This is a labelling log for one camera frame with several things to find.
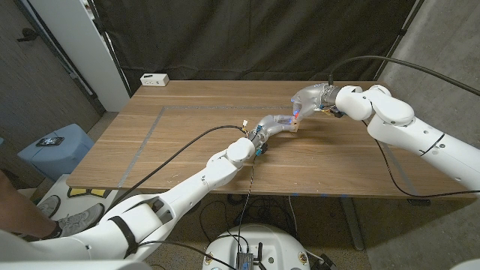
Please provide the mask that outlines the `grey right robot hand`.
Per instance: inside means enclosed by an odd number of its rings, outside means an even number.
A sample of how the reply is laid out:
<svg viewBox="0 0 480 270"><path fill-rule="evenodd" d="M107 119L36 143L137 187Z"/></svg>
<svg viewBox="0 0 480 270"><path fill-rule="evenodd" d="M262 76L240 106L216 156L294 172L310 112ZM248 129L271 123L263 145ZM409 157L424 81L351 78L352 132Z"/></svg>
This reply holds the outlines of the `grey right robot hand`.
<svg viewBox="0 0 480 270"><path fill-rule="evenodd" d="M340 86L321 83L297 91L292 97L293 118L300 122L321 109L335 105Z"/></svg>

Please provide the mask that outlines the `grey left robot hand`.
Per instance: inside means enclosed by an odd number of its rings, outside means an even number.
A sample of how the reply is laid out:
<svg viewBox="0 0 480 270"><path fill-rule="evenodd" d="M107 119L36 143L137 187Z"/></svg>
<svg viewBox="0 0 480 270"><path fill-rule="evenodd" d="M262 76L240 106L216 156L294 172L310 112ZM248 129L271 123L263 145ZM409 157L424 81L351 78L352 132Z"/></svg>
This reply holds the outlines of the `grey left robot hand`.
<svg viewBox="0 0 480 270"><path fill-rule="evenodd" d="M291 115L267 115L249 133L248 139L255 147L259 147L275 134L282 131L293 132L295 130L296 126L293 124Z"/></svg>

